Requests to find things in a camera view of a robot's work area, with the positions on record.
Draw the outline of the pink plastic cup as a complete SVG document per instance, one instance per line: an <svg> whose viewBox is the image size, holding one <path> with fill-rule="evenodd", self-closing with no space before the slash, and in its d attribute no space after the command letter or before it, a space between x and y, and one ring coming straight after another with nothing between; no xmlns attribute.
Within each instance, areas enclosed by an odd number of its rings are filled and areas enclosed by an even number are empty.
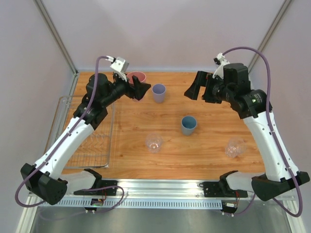
<svg viewBox="0 0 311 233"><path fill-rule="evenodd" d="M130 84L133 84L133 77L137 77L138 80L141 82L141 83L144 83L146 81L146 74L143 73L143 72L139 72L139 71L133 71L133 72L130 72L126 75L128 81Z"/></svg>

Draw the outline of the purple plastic cup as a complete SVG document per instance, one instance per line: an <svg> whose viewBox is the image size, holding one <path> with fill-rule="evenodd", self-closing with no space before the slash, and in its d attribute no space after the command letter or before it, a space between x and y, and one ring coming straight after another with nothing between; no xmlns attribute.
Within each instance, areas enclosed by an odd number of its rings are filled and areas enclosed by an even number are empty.
<svg viewBox="0 0 311 233"><path fill-rule="evenodd" d="M152 87L153 99L156 103L163 103L166 95L166 86L160 83Z"/></svg>

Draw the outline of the blue plastic cup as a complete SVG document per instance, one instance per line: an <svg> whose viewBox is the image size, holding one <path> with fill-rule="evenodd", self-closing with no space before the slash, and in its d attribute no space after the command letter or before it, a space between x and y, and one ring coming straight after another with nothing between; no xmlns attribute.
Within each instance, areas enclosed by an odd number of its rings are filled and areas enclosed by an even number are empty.
<svg viewBox="0 0 311 233"><path fill-rule="evenodd" d="M197 120L192 116L185 116L181 120L181 131L183 135L191 135L197 127Z"/></svg>

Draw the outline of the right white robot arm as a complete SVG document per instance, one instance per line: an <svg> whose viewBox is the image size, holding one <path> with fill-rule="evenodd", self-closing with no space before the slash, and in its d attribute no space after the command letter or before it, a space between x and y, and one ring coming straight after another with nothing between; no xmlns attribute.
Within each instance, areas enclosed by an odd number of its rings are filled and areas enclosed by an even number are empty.
<svg viewBox="0 0 311 233"><path fill-rule="evenodd" d="M248 68L242 63L224 65L223 76L198 71L184 95L196 100L201 87L205 88L202 100L209 103L230 103L251 132L264 162L263 174L243 173L237 170L220 176L219 191L229 197L236 190L255 193L267 201L310 181L307 172L300 171L291 160L274 122L272 106L266 105L264 91L251 88Z"/></svg>

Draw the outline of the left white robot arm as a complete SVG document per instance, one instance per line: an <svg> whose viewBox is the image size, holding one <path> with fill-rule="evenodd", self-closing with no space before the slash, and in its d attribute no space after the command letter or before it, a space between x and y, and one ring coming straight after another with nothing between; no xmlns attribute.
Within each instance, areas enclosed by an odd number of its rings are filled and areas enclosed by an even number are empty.
<svg viewBox="0 0 311 233"><path fill-rule="evenodd" d="M62 171L80 145L108 115L109 105L122 96L141 100L151 88L136 76L129 83L128 79L123 80L115 73L113 80L110 82L102 73L92 75L86 85L86 94L61 136L33 165L26 163L21 168L23 184L43 202L55 205L67 193L96 195L103 188L102 176L90 168L66 176Z"/></svg>

